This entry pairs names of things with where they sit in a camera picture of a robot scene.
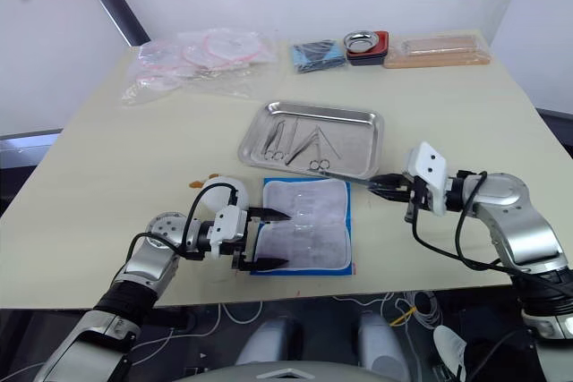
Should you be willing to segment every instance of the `blue package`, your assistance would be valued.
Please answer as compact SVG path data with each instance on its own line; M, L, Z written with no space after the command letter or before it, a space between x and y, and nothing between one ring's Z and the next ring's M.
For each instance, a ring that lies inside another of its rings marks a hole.
M285 183L296 183L296 182L310 182L310 181L324 181L324 180L321 178L265 178L263 183L264 183L264 185L266 185L267 183L270 183L271 181L281 181L281 182L285 182ZM351 223L350 223L350 219L351 219L350 183L345 183L345 186L346 186L346 195L347 195L347 197L346 197L347 201L346 201L345 224L346 224L346 229L348 231L348 237L350 239L351 248L352 248L352 234L351 234L352 229L351 229ZM261 229L263 226L264 226L264 223L261 223L259 225L259 233L261 232ZM279 269L269 270L269 271L253 270L253 271L251 271L251 275L254 275L254 276L348 276L348 275L352 275L352 272L353 272L352 265L353 265L353 261L352 261L352 253L351 253L350 261L349 261L348 265L344 268L341 268L341 269L324 268L324 269L281 270L279 268Z
M321 40L292 46L293 63L299 73L341 66L346 58L335 40Z

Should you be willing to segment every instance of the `plastic bag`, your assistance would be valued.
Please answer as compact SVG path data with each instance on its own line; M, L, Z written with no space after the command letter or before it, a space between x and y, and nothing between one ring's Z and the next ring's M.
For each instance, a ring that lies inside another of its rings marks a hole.
M322 71L346 63L336 40L295 44L291 48L293 64L298 73Z
M130 65L125 105L161 98L187 88L240 98L272 98L278 81L274 41L245 30L178 33L143 44Z

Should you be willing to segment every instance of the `robotic arm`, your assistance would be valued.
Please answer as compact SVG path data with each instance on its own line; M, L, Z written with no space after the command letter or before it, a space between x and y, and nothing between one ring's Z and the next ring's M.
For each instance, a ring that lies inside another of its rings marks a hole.
M127 353L141 332L143 319L175 275L180 258L200 260L206 252L214 258L232 255L232 268L238 270L268 270L285 264L283 259L246 261L244 252L252 218L270 222L289 217L273 209L241 208L233 194L214 221L201 222L177 212L154 217L147 231L133 239L128 258L109 290L93 310L84 314L34 381L123 381L131 367ZM145 240L133 252L140 238Z
M481 175L466 171L449 178L446 160L426 142L408 156L405 175L415 194L408 201L407 222L413 221L415 201L440 216L446 210L461 211L473 197L467 215L490 230L501 265L510 269L525 324L542 339L573 339L573 275L555 232L531 204L521 180L489 174L482 181Z
M554 231L531 205L526 185L515 176L490 174L484 178L460 171L456 177L448 177L446 160L425 142L410 153L404 174L356 180L322 173L366 185L384 199L407 202L405 220L413 226L419 208L438 216L447 210L462 211L462 215L482 220L490 230L501 271L510 275L517 289L525 324L542 340L561 344L573 339L573 275ZM245 260L251 218L265 222L288 216L272 209L244 208L234 195L232 191L228 204L217 211L213 221L192 217L198 199L189 216L176 212L156 216L147 231L133 239L128 259L107 293L81 318L34 380L124 380L131 367L127 353L140 333L143 318L167 288L180 258L201 260L206 252L214 257L232 255L232 267L239 270L272 269L286 263L282 259ZM145 242L133 253L141 237ZM474 263L478 269L483 264ZM547 353L555 357L562 351Z

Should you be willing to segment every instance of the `stainless steel tray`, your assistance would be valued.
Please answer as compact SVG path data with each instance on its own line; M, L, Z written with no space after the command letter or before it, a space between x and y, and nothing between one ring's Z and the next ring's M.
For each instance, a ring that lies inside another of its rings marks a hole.
M272 102L255 116L239 158L287 172L369 178L378 170L383 125L375 112Z

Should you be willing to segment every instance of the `beige tabletop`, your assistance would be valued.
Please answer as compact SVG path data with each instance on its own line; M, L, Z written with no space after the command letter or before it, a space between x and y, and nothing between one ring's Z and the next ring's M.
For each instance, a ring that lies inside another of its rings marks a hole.
M211 173L243 181L261 204L264 177L237 149L263 101L178 90L146 105L118 102L128 51L65 127L0 220L3 308L89 308L122 265L132 237L165 211L186 213ZM486 66L386 70L351 67L285 77L273 99L371 109L385 120L380 173L401 172L406 152L429 141L458 169L523 179L537 209L573 255L573 162L523 90L497 61ZM163 305L258 301L317 295L436 290L506 284L418 245L406 205L353 186L353 276L250 276L229 257L182 261ZM200 216L209 216L205 208ZM458 214L422 214L420 235L453 249ZM467 254L492 260L487 229L469 219Z

